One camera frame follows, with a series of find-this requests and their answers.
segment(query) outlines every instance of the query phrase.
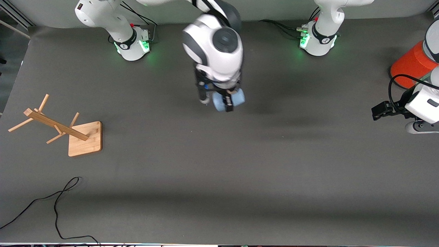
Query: black wire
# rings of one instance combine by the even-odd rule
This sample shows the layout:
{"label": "black wire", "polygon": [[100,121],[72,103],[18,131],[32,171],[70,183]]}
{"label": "black wire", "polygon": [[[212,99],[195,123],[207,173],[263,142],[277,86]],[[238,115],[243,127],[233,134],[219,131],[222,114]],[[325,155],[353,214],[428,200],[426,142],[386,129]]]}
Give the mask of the black wire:
{"label": "black wire", "polygon": [[125,6],[123,6],[123,5],[120,5],[120,6],[124,7],[125,9],[129,10],[132,13],[135,13],[140,19],[142,19],[142,21],[144,21],[147,25],[149,25],[149,23],[147,21],[145,21],[145,19],[140,17],[140,15],[132,7],[130,7],[129,5],[127,5],[129,9],[127,7],[125,7]]}
{"label": "black wire", "polygon": [[[52,197],[52,196],[54,196],[54,195],[56,195],[56,194],[59,194],[58,197],[57,197],[56,200],[55,200],[55,203],[54,203],[54,211],[55,211],[55,214],[56,214],[56,218],[55,218],[55,228],[56,228],[56,231],[58,232],[59,237],[62,238],[62,239],[64,239],[64,240],[68,240],[68,239],[78,239],[78,238],[84,238],[84,237],[90,237],[90,238],[92,238],[97,244],[101,245],[101,244],[99,243],[99,241],[97,241],[97,240],[96,240],[93,236],[91,236],[91,235],[84,235],[84,236],[78,236],[78,237],[68,237],[68,238],[64,238],[64,237],[61,235],[61,232],[59,231],[59,228],[58,228],[58,211],[57,211],[57,209],[56,209],[56,205],[57,205],[57,203],[58,203],[58,200],[59,200],[59,198],[61,197],[61,195],[62,195],[64,192],[67,192],[67,191],[71,190],[73,187],[75,187],[75,186],[78,184],[78,182],[80,181],[80,179],[82,179],[82,177],[74,177],[74,178],[70,179],[70,180],[67,182],[67,184],[64,186],[64,188],[63,188],[62,190],[57,191],[57,192],[55,192],[55,193],[53,193],[53,194],[51,194],[51,195],[49,195],[49,196],[46,196],[46,197],[43,197],[43,198],[37,198],[37,199],[33,200],[33,201],[32,201],[31,203],[29,203],[29,205],[28,205],[23,211],[21,211],[21,213],[19,213],[19,214],[18,214],[18,215],[12,220],[12,221],[10,221],[10,222],[7,223],[6,225],[0,227],[0,229],[5,228],[5,227],[8,226],[9,224],[11,224],[11,223],[13,223],[15,220],[17,220],[18,217],[20,217],[24,212],[26,212],[26,210],[27,210],[30,206],[32,206],[32,204],[33,204],[34,202],[36,202],[36,201],[38,201],[38,200],[44,200],[44,199],[50,198],[50,197]],[[74,181],[74,180],[76,180],[75,183],[74,183],[73,185],[69,186],[70,183],[71,183],[72,181]]]}
{"label": "black wire", "polygon": [[314,19],[319,13],[320,13],[320,9],[319,9],[319,11],[317,11],[317,13],[316,13],[315,15],[313,15],[313,16],[311,17],[311,19],[309,19],[309,20]]}
{"label": "black wire", "polygon": [[316,12],[316,10],[318,10],[319,9],[319,7],[317,7],[313,12],[312,12],[312,14],[309,16],[309,20],[311,20],[312,18],[313,18],[313,14],[314,14],[314,12]]}
{"label": "black wire", "polygon": [[56,228],[56,231],[58,232],[59,237],[62,238],[62,239],[64,239],[64,240],[68,240],[68,239],[78,239],[78,238],[89,237],[89,238],[92,238],[92,239],[93,239],[98,245],[101,245],[101,244],[99,243],[99,241],[97,241],[97,240],[96,240],[93,236],[91,236],[91,235],[84,235],[84,236],[77,236],[77,237],[67,237],[67,238],[64,238],[64,237],[61,235],[61,232],[59,231],[59,228],[58,228],[58,210],[56,209],[56,205],[58,204],[58,200],[59,200],[59,198],[61,197],[61,195],[62,195],[64,192],[68,191],[68,190],[66,190],[67,186],[68,186],[68,185],[70,184],[70,182],[72,182],[75,178],[76,178],[77,180],[76,180],[76,182],[75,182],[75,184],[74,184],[73,186],[75,186],[75,185],[79,182],[79,178],[80,178],[80,177],[74,177],[74,178],[70,179],[70,181],[64,186],[64,189],[61,191],[61,193],[58,195],[58,197],[57,197],[56,200],[55,200],[55,203],[54,203],[54,211],[55,211],[55,214],[56,214],[56,217],[55,217],[55,228]]}
{"label": "black wire", "polygon": [[43,198],[37,198],[37,199],[35,199],[35,200],[33,200],[31,203],[29,203],[29,205],[21,212],[21,213],[19,213],[13,220],[11,220],[9,223],[7,223],[6,225],[4,225],[4,226],[2,226],[2,227],[0,227],[0,229],[3,229],[3,228],[5,228],[6,226],[8,226],[9,224],[11,224],[12,222],[14,222],[15,220],[17,220],[30,206],[32,206],[32,204],[34,203],[34,202],[36,202],[36,201],[39,201],[39,200],[44,200],[44,199],[47,199],[47,198],[49,198],[49,197],[52,197],[52,196],[54,196],[54,195],[56,195],[56,194],[58,194],[58,193],[63,193],[64,191],[69,191],[71,188],[73,188],[78,182],[79,182],[79,177],[74,177],[74,178],[72,178],[72,179],[70,179],[70,181],[67,183],[67,184],[69,184],[73,179],[75,179],[75,178],[78,178],[78,181],[76,181],[76,183],[74,184],[74,185],[72,185],[72,186],[70,186],[69,188],[67,188],[67,189],[65,189],[65,187],[64,187],[64,189],[63,190],[60,190],[60,191],[57,191],[57,192],[55,192],[55,193],[53,193],[53,194],[51,194],[50,196],[46,196],[46,197],[43,197]]}
{"label": "black wire", "polygon": [[413,76],[409,76],[409,75],[406,75],[406,74],[398,74],[398,75],[392,77],[390,79],[390,82],[389,82],[389,101],[392,104],[392,106],[395,109],[395,111],[398,112],[399,114],[404,115],[404,116],[409,116],[409,115],[403,113],[399,108],[396,107],[395,102],[393,101],[393,97],[392,97],[392,84],[395,82],[395,79],[398,78],[398,77],[406,77],[406,78],[412,79],[412,80],[414,80],[414,81],[416,81],[416,82],[418,82],[418,83],[420,83],[422,85],[425,85],[427,87],[431,87],[431,88],[439,90],[438,86],[432,85],[430,83],[426,83],[426,82],[424,82],[424,81],[422,81],[422,80],[420,80],[418,78],[415,78]]}
{"label": "black wire", "polygon": [[288,33],[288,32],[284,29],[284,28],[286,28],[286,29],[290,29],[290,30],[296,30],[295,28],[291,28],[291,27],[285,26],[284,24],[279,23],[279,22],[277,22],[277,21],[273,21],[273,20],[260,20],[260,22],[269,22],[269,23],[273,23],[273,24],[276,25],[276,26],[277,26],[282,32],[284,32],[286,35],[288,35],[288,36],[290,36],[290,37],[292,37],[292,38],[295,38],[295,39],[299,39],[299,37],[294,36],[294,35]]}
{"label": "black wire", "polygon": [[130,9],[128,9],[127,7],[121,5],[121,6],[124,7],[125,9],[129,10],[130,12],[135,13],[138,17],[140,17],[140,18],[145,18],[145,19],[151,21],[152,23],[154,23],[154,25],[157,25],[157,23],[155,23],[155,21],[151,20],[151,19],[148,18],[148,17],[144,17],[143,15],[141,15],[141,14],[137,13],[136,11],[134,11],[134,10],[133,10],[129,5],[127,5],[124,1],[122,1],[122,3],[124,3],[126,6],[128,6],[128,7],[130,8]]}
{"label": "black wire", "polygon": [[273,24],[275,24],[275,25],[281,26],[281,27],[283,27],[283,28],[285,28],[285,29],[296,30],[296,28],[289,27],[289,26],[287,26],[287,25],[284,25],[284,24],[282,24],[282,23],[280,23],[280,22],[273,21],[273,20],[264,19],[264,20],[260,20],[260,22],[269,22],[269,23],[273,23]]}

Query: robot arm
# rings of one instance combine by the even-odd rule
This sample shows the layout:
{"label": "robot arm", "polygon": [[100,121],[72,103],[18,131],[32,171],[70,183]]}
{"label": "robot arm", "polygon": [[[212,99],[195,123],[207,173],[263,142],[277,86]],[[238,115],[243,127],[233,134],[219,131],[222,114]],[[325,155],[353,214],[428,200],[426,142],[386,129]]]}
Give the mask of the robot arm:
{"label": "robot arm", "polygon": [[[172,0],[137,0],[144,5],[159,5]],[[195,61],[199,100],[210,102],[218,111],[233,111],[245,102],[241,84],[243,46],[238,32],[241,18],[232,5],[222,0],[187,0],[203,11],[183,30],[183,47]]]}
{"label": "robot arm", "polygon": [[[137,2],[146,5],[154,6],[161,5],[175,0],[136,0]],[[186,0],[196,8],[204,13],[213,14],[216,17],[221,18],[226,25],[231,27],[236,32],[241,30],[241,17],[239,12],[232,5],[222,1],[222,0]]]}
{"label": "robot arm", "polygon": [[435,20],[427,29],[423,43],[424,53],[439,63],[439,20]]}
{"label": "robot arm", "polygon": [[83,24],[107,30],[122,57],[135,61],[149,52],[149,33],[115,13],[121,3],[122,0],[79,0],[75,13]]}
{"label": "robot arm", "polygon": [[[389,97],[394,76],[389,85]],[[439,67],[436,67],[426,81],[417,84],[403,93],[397,102],[384,101],[372,108],[374,120],[385,116],[395,116],[403,114],[406,119],[414,118],[406,125],[406,130],[412,134],[439,133]]]}
{"label": "robot arm", "polygon": [[363,6],[374,0],[314,0],[320,8],[317,21],[302,25],[306,33],[300,47],[314,56],[323,56],[334,46],[337,31],[345,20],[342,7]]}

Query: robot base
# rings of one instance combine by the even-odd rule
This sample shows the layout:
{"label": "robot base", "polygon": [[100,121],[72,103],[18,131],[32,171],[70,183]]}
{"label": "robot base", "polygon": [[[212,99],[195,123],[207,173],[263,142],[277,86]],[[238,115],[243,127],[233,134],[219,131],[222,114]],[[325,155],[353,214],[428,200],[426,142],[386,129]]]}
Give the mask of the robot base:
{"label": "robot base", "polygon": [[337,36],[335,36],[335,38],[328,44],[320,44],[320,41],[313,35],[313,32],[311,32],[314,23],[316,22],[310,21],[307,24],[302,25],[302,28],[308,29],[308,33],[301,39],[300,48],[308,52],[310,55],[323,56],[334,47],[334,42],[337,39]]}
{"label": "robot base", "polygon": [[148,30],[143,30],[140,27],[133,27],[133,29],[137,33],[137,40],[128,50],[123,50],[115,44],[117,52],[127,61],[139,60],[150,51]]}
{"label": "robot base", "polygon": [[[217,111],[226,111],[226,106],[224,105],[223,96],[221,94],[219,94],[218,92],[213,92],[212,101]],[[242,89],[238,89],[236,94],[232,94],[232,102],[233,107],[242,105],[245,102],[244,91]]]}
{"label": "robot base", "polygon": [[406,131],[410,134],[438,134],[439,123],[430,124],[425,121],[413,121],[406,124]]}

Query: wooden mug tree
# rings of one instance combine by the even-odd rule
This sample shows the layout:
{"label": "wooden mug tree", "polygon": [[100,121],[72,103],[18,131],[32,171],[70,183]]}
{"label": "wooden mug tree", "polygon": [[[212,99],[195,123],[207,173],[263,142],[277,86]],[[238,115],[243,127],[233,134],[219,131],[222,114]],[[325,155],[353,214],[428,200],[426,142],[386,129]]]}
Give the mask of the wooden mug tree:
{"label": "wooden mug tree", "polygon": [[45,114],[43,114],[43,108],[49,98],[49,95],[43,99],[40,107],[34,108],[31,110],[30,108],[24,111],[24,114],[29,117],[26,121],[10,128],[8,131],[13,132],[14,130],[24,126],[27,123],[30,123],[33,120],[41,122],[45,125],[48,125],[58,131],[58,135],[54,138],[50,139],[46,143],[49,144],[61,136],[68,134],[68,155],[70,157],[78,156],[86,153],[94,153],[102,150],[102,123],[99,121],[81,124],[77,126],[73,126],[78,119],[79,113],[76,113],[70,125],[67,127],[61,123],[58,123],[55,120],[48,118]]}

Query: gray table surface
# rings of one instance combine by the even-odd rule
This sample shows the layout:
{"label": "gray table surface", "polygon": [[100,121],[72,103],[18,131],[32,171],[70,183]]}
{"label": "gray table surface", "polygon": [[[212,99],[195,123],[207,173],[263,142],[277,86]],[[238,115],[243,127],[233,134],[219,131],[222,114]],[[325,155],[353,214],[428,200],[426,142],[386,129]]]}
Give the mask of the gray table surface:
{"label": "gray table surface", "polygon": [[[430,15],[346,20],[312,57],[268,23],[244,23],[247,102],[198,102],[185,25],[157,30],[152,53],[124,61],[103,29],[36,28],[0,119],[0,219],[84,180],[59,203],[65,236],[101,242],[439,245],[439,135],[402,116],[374,122],[388,67],[423,38]],[[289,22],[298,25],[303,22]],[[403,90],[396,88],[395,97]],[[23,111],[99,120],[103,150],[71,158],[68,138]],[[0,230],[0,242],[62,242],[54,200]]]}

